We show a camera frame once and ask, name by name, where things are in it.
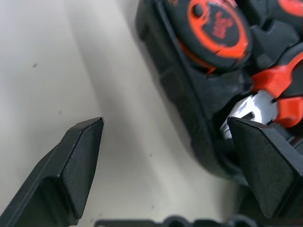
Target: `pliers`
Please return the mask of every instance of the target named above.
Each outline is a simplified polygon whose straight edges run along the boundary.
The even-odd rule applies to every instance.
[[[251,77],[255,95],[239,101],[220,128],[227,139],[232,137],[229,117],[245,118],[268,124],[280,123],[286,128],[303,119],[303,43],[288,49],[276,66]]]

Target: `black plastic tool case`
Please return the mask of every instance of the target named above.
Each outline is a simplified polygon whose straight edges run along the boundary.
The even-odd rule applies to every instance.
[[[189,132],[196,158],[211,173],[246,185],[233,142],[224,140],[219,128],[224,121],[220,110],[250,92],[249,76],[237,70],[218,77],[196,68],[181,51],[161,0],[140,1],[136,28]]]

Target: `red and black tape measure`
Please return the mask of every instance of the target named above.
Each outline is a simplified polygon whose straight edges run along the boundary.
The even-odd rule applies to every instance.
[[[164,0],[184,52],[209,69],[231,70],[250,56],[252,39],[234,0]]]
[[[263,27],[272,20],[291,25],[303,37],[303,0],[236,0],[251,25]]]

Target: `tool case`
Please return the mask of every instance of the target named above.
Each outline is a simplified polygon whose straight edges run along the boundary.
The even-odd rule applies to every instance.
[[[231,110],[250,94],[253,83],[248,71],[255,73],[273,65],[278,54],[299,42],[298,35],[280,21],[274,21],[267,32],[254,25],[251,31],[255,46],[263,44],[252,51],[255,65],[246,64],[237,70],[216,70],[209,74],[193,64],[182,51],[162,0],[141,0],[135,22],[138,35],[145,42],[158,69],[161,84],[186,126],[197,160],[215,175],[248,185],[238,155],[235,155],[234,142],[224,139],[219,131],[226,117],[222,110]],[[288,35],[279,30],[281,26],[285,26]],[[283,45],[268,39],[277,34],[282,36],[279,41]],[[284,133],[284,129],[277,124],[273,127]]]

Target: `white surface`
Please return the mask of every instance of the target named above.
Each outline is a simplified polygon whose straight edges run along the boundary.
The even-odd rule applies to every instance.
[[[134,31],[138,0],[0,2],[0,213],[77,122],[103,116],[83,218],[221,220],[235,185],[207,173]]]

